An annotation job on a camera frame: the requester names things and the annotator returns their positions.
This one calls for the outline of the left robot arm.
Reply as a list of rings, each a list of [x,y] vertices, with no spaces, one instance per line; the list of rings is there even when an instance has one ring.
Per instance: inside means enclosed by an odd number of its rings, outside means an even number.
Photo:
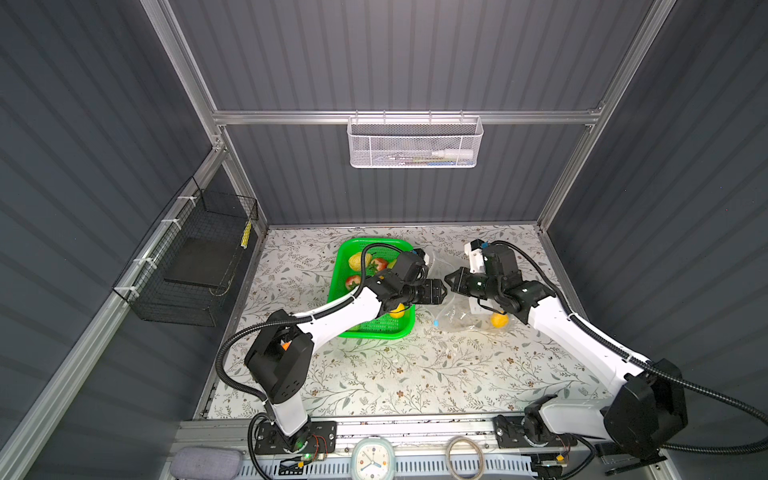
[[[360,324],[413,305],[439,305],[447,290],[428,277],[432,259],[422,249],[404,251],[395,266],[361,281],[343,297],[315,310],[274,312],[245,356],[245,366],[262,388],[265,405],[284,438],[295,442],[309,431],[303,387],[314,353]]]

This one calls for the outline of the green plastic basket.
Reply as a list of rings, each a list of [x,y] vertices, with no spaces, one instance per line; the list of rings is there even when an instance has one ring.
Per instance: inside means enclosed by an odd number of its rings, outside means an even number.
[[[411,251],[413,246],[401,239],[387,238],[353,238],[341,244],[335,258],[335,266],[331,277],[327,301],[337,300],[349,293],[347,289],[347,279],[358,275],[359,272],[349,266],[349,260],[363,248],[372,243],[382,243],[392,245],[402,251]],[[415,324],[415,308],[410,307],[399,317],[383,315],[375,320],[371,320],[352,327],[341,334],[342,338],[357,339],[376,339],[376,340],[398,340],[406,337],[412,331]]]

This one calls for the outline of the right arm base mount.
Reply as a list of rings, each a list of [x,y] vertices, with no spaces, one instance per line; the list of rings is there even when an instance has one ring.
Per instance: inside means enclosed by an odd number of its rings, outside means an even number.
[[[492,430],[501,448],[554,448],[569,450],[578,445],[570,434],[554,434],[525,414],[500,414],[492,418]]]

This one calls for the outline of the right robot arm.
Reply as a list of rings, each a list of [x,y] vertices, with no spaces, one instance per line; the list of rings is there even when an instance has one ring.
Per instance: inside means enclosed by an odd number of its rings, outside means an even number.
[[[524,279],[520,250],[506,241],[473,240],[464,247],[469,264],[445,276],[449,289],[479,308],[515,317],[545,335],[605,387],[603,400],[568,400],[545,394],[524,410],[521,429],[533,446],[559,435],[607,441],[640,460],[656,457],[662,445],[688,424],[679,369],[652,362],[584,321],[546,276]]]

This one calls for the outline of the clear zip top bag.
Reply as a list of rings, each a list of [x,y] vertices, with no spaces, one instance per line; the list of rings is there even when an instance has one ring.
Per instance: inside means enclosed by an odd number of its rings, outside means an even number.
[[[483,332],[499,333],[510,332],[512,329],[512,317],[509,316],[509,324],[502,329],[495,329],[490,324],[493,313],[500,313],[501,308],[492,301],[477,300],[459,295],[450,290],[445,283],[444,276],[452,273],[459,267],[466,266],[467,261],[446,255],[435,255],[431,260],[429,276],[443,281],[448,293],[440,305],[429,306],[427,310],[432,315],[433,326],[441,332]]]

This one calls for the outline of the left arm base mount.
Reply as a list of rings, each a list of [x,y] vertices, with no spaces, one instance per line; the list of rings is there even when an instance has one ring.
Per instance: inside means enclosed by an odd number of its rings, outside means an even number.
[[[254,451],[258,455],[333,453],[337,427],[335,421],[309,420],[297,433],[287,435],[276,423],[263,421],[254,433]]]

